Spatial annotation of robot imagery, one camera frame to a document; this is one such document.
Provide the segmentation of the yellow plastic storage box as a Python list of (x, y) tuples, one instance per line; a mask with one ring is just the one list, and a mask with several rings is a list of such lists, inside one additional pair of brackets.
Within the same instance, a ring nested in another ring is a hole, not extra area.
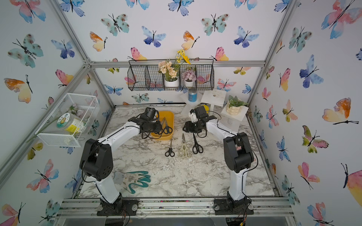
[(151, 133), (152, 138), (166, 141), (173, 137), (174, 113), (171, 111), (160, 111), (159, 119), (162, 125), (162, 133)]

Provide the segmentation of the large black scissors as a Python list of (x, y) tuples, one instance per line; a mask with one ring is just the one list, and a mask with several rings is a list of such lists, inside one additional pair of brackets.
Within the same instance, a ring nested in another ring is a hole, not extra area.
[(194, 146), (192, 148), (192, 151), (194, 154), (203, 153), (203, 147), (197, 142), (195, 133), (193, 133), (193, 139), (194, 139)]

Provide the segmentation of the cream handled kitchen scissors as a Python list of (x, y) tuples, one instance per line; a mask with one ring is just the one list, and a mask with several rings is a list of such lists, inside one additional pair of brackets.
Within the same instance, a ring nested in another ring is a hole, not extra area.
[(181, 148), (179, 150), (179, 155), (178, 157), (180, 158), (190, 158), (191, 157), (191, 154), (190, 154), (190, 149), (189, 147), (187, 146), (187, 143), (186, 143), (186, 139), (185, 139), (185, 135), (183, 134), (182, 135), (182, 145), (181, 145)]

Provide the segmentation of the small black scissors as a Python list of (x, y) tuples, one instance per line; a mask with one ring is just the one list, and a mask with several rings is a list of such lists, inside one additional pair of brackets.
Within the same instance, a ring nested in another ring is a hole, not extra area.
[(161, 121), (163, 134), (169, 135), (173, 132), (173, 129), (168, 125), (166, 118), (164, 117)]
[(170, 140), (169, 149), (165, 152), (165, 157), (174, 157), (175, 152), (173, 151), (173, 139)]

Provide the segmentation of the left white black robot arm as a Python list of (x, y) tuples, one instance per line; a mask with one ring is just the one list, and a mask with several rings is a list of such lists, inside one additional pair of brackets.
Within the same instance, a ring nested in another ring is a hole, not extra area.
[(147, 107), (143, 113), (130, 118), (114, 132), (85, 142), (79, 168), (83, 176), (93, 179), (103, 202), (115, 207), (122, 201), (122, 195), (111, 176), (114, 167), (113, 151), (139, 134), (148, 136), (162, 130), (159, 111)]

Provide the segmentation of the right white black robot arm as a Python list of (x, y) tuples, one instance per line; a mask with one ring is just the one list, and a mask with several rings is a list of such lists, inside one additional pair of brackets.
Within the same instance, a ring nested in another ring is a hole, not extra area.
[(203, 106), (189, 111), (190, 121), (183, 127), (186, 133), (199, 134), (203, 131), (213, 134), (223, 142), (224, 160), (231, 170), (229, 198), (240, 201), (247, 197), (247, 174), (254, 161), (254, 153), (246, 133), (237, 133), (219, 122), (214, 115), (209, 115)]

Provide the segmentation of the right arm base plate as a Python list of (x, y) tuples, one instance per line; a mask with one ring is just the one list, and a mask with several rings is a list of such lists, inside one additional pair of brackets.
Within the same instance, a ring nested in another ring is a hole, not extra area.
[(214, 199), (215, 215), (253, 215), (251, 200), (244, 197), (235, 201), (228, 194), (226, 198)]

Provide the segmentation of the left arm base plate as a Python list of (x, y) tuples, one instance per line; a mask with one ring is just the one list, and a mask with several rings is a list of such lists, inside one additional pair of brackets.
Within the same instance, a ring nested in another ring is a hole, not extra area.
[(139, 200), (118, 197), (114, 203), (100, 200), (102, 210), (97, 211), (97, 216), (135, 216), (139, 207)]

